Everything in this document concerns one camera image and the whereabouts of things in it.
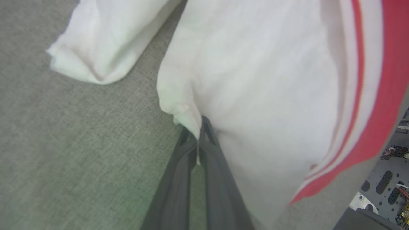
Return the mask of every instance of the white wire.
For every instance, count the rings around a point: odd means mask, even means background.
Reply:
[[[401,185],[401,184],[396,184],[398,187],[400,186],[400,187],[404,187],[404,188],[407,188],[407,189],[409,189],[409,187],[408,186],[404,186],[404,185]]]

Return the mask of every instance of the perforated metal plate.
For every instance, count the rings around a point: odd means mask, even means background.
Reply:
[[[369,189],[367,191],[360,189],[360,192],[364,194],[364,196],[366,196],[366,198],[368,198],[376,206],[376,208],[378,208],[380,216],[395,223],[395,218],[398,217],[398,213],[403,207],[405,199],[400,195],[400,193],[394,193],[395,195],[398,195],[396,196],[397,198],[395,200],[392,193],[398,182],[401,182],[406,186],[409,185],[408,160],[404,158],[379,160],[369,175],[367,181],[370,184]]]

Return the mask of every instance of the red stripe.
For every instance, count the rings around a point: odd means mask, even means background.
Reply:
[[[356,39],[357,39],[357,55],[358,55],[358,80],[357,80],[357,88],[356,88],[356,93],[355,93],[355,101],[354,101],[354,108],[352,110],[352,117],[351,117],[351,123],[349,124],[348,130],[346,131],[344,140],[342,141],[341,148],[335,155],[335,157],[331,160],[331,162],[326,165],[323,169],[320,171],[316,172],[315,174],[311,175],[308,177],[310,179],[311,177],[317,175],[318,173],[322,172],[323,170],[326,170],[328,167],[330,167],[335,160],[340,156],[341,152],[344,150],[346,142],[348,141],[349,137],[351,136],[352,130],[354,129],[356,119],[358,116],[358,110],[359,110],[359,105],[361,101],[361,94],[362,94],[362,86],[364,83],[364,68],[365,68],[365,62],[364,62],[364,37],[362,33],[362,15],[361,15],[361,7],[358,2],[358,0],[352,0],[352,7],[354,10],[354,15],[355,15],[355,32],[356,32]]]
[[[383,0],[384,59],[379,90],[369,121],[350,154],[335,169],[304,187],[293,202],[314,196],[340,172],[376,156],[394,128],[409,84],[409,1]]]

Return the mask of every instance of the gray fabric surface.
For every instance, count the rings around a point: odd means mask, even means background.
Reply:
[[[49,70],[44,51],[76,4],[0,3],[0,230],[138,229],[181,131],[155,85],[183,6],[126,78],[99,86]],[[375,161],[290,206],[273,228],[332,229]],[[203,177],[194,169],[193,230],[206,228]]]

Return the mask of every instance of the wide red stripe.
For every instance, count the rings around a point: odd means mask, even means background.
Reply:
[[[358,0],[352,0],[352,6],[353,6],[354,16],[355,16],[355,32],[356,32],[356,40],[357,40],[357,56],[358,56],[357,78],[358,79],[357,79],[357,88],[355,92],[355,101],[354,101],[354,108],[352,110],[351,122],[348,126],[348,130],[346,131],[344,140],[342,141],[341,148],[339,149],[335,157],[323,169],[309,176],[308,179],[317,175],[318,173],[321,173],[323,170],[326,170],[340,156],[341,152],[345,148],[346,142],[348,141],[352,133],[352,130],[354,129],[356,119],[358,116],[358,110],[359,110],[361,94],[362,94],[362,86],[364,82],[364,68],[365,68],[364,55],[365,55],[365,52],[364,52],[364,37],[363,37],[363,32],[362,32],[362,14],[361,14],[361,7],[360,7]]]
[[[293,202],[314,196],[340,172],[377,155],[398,117],[409,84],[409,1],[383,0],[384,59],[378,95],[369,121],[350,154],[335,169],[302,189]]]

